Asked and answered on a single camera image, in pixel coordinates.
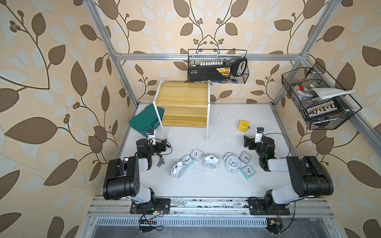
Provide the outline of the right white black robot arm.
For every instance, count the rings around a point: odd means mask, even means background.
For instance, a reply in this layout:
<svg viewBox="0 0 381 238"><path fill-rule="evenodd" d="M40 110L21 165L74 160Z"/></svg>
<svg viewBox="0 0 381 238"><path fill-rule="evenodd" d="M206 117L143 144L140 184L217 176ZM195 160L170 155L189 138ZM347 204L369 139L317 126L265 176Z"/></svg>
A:
<svg viewBox="0 0 381 238"><path fill-rule="evenodd" d="M276 158L275 141L259 133L255 138L244 136L244 147L257 152L264 171L286 173L290 177L290 183L268 190L262 199L250 197L251 215L287 216L292 202L333 194L332 180L315 156Z"/></svg>

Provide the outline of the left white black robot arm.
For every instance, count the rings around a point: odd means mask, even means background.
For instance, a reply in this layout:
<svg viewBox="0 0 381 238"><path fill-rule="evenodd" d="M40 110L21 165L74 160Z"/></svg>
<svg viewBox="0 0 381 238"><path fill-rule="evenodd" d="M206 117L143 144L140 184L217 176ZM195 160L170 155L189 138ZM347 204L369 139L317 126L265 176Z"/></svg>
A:
<svg viewBox="0 0 381 238"><path fill-rule="evenodd" d="M152 188L140 184L140 172L152 167L152 156L162 159L162 152L171 146L167 140L140 139L137 152L130 157L111 160L108 164L102 195L106 200L126 198L132 202L130 213L164 215L170 211L169 198L157 198Z"/></svg>

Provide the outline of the white twin-bell alarm clock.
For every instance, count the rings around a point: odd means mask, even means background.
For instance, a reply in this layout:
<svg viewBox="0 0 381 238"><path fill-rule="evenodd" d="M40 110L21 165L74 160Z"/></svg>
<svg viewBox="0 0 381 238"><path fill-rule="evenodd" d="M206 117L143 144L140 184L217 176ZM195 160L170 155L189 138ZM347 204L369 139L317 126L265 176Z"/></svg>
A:
<svg viewBox="0 0 381 238"><path fill-rule="evenodd" d="M204 157L204 166L207 169L217 169L219 164L219 158L215 155L208 154Z"/></svg>
<svg viewBox="0 0 381 238"><path fill-rule="evenodd" d="M178 161L171 168L171 176L179 179L184 175L185 171L186 171L186 166L183 164L182 161Z"/></svg>

